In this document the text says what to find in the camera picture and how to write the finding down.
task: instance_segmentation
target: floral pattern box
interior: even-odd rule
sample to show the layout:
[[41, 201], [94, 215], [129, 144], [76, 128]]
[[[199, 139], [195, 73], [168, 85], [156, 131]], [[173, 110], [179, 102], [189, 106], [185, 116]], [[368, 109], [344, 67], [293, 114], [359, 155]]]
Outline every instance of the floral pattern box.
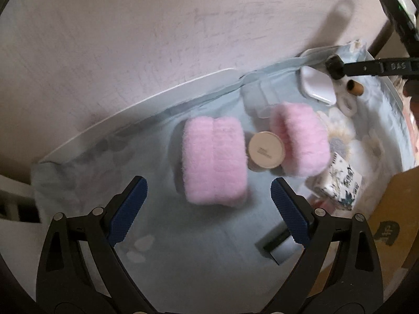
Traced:
[[338, 209], [352, 210], [359, 196], [361, 174], [336, 152], [332, 154], [329, 168], [316, 178], [314, 188], [330, 197]]

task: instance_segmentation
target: white wall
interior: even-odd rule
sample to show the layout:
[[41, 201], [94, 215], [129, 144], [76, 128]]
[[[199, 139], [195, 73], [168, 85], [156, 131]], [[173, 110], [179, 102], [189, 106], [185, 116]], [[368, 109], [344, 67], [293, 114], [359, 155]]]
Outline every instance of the white wall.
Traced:
[[0, 17], [0, 174], [147, 96], [385, 22], [378, 0], [10, 0]]

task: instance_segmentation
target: pink fluffy block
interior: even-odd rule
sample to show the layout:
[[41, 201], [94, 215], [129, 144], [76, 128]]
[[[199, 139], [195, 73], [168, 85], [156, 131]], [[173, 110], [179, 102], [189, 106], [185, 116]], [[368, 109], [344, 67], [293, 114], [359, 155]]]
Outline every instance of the pink fluffy block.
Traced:
[[283, 103], [272, 109], [271, 131], [285, 145], [282, 163], [287, 175], [315, 176], [330, 161], [330, 147], [325, 126], [307, 104]]
[[241, 205], [247, 193], [243, 129], [231, 117], [197, 117], [185, 124], [183, 179], [189, 202]]

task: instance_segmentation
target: tape roll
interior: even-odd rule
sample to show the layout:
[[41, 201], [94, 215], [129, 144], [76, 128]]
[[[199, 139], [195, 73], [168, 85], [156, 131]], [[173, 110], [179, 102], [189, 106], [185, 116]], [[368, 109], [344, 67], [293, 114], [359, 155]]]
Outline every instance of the tape roll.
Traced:
[[357, 98], [349, 93], [338, 94], [337, 104], [340, 111], [347, 117], [353, 117], [358, 112]]

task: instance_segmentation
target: black clamp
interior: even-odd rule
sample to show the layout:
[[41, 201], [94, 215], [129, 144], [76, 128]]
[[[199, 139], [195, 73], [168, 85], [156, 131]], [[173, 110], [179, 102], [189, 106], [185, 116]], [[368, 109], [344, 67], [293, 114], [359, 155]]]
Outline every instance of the black clamp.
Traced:
[[[271, 186], [272, 200], [294, 239], [305, 250], [274, 298], [261, 313], [374, 312], [383, 303], [383, 282], [374, 240], [364, 216], [332, 217], [312, 209], [283, 178]], [[158, 314], [136, 287], [113, 246], [121, 242], [147, 196], [147, 183], [135, 177], [105, 208], [86, 216], [54, 216], [43, 245], [36, 280], [36, 300], [54, 314]], [[97, 292], [79, 241], [87, 241], [110, 297]], [[340, 241], [324, 290], [307, 298], [329, 245]]]

